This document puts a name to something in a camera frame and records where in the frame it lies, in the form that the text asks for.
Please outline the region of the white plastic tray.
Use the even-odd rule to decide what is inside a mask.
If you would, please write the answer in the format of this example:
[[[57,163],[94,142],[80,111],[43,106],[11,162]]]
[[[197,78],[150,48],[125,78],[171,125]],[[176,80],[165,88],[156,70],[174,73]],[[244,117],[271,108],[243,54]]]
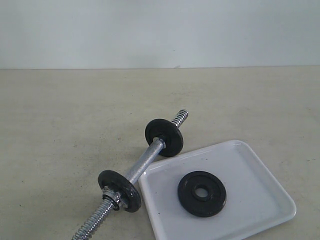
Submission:
[[[191,172],[217,177],[222,210],[195,216],[181,205],[179,182]],[[152,163],[139,179],[158,240],[242,240],[292,219],[295,202],[250,146],[229,140]]]

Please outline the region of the chrome threaded dumbbell bar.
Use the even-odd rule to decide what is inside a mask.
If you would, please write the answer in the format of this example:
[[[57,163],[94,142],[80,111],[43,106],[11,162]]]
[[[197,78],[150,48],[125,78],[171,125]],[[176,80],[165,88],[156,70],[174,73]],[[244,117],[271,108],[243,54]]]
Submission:
[[[189,113],[186,109],[181,109],[172,120],[169,120],[175,124],[178,129],[183,122],[188,118]],[[122,175],[128,179],[133,185],[138,181],[140,176],[145,172],[148,166],[160,156],[160,151],[166,147],[165,141],[161,138],[155,137],[148,148],[140,156],[138,161],[129,169],[129,171]],[[127,201],[122,198],[125,211],[127,207]],[[109,200],[103,200],[99,207],[92,213],[92,215],[84,222],[84,224],[75,232],[72,236],[73,240],[88,240],[90,239],[101,224],[105,221],[107,216],[113,212],[113,205]]]

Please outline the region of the black weight plate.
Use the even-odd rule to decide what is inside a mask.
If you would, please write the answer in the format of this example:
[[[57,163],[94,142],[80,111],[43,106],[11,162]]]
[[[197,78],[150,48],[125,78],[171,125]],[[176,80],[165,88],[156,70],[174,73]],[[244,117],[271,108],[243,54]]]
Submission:
[[[227,201],[227,191],[219,178],[206,171],[192,171],[179,182],[177,196],[190,214],[208,218],[218,214]]]
[[[127,202],[125,211],[134,213],[140,209],[141,196],[134,185],[123,175],[113,170],[104,170],[99,174],[97,181],[102,190],[104,187],[108,187],[110,190],[120,193],[120,196]]]
[[[145,128],[145,139],[150,145],[154,138],[164,140],[165,148],[159,155],[163,157],[174,157],[179,154],[184,146],[184,139],[179,128],[166,119],[153,119]]]

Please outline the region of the chrome star collar nut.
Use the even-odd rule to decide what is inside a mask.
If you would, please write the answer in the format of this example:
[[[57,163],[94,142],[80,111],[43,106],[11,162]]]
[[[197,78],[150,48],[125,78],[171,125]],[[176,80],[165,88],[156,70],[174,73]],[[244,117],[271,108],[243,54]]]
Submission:
[[[108,186],[102,189],[102,199],[109,200],[112,203],[112,209],[119,211],[124,208],[124,202],[121,198],[121,194]]]

